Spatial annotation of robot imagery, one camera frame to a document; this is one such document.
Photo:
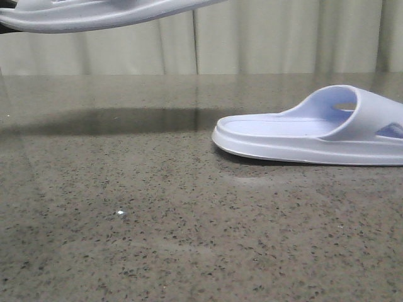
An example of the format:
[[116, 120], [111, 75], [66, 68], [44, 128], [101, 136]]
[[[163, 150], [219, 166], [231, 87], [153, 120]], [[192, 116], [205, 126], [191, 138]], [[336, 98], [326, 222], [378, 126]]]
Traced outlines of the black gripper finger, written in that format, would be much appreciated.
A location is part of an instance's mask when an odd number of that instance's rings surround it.
[[0, 34], [14, 33], [16, 30], [0, 24]]

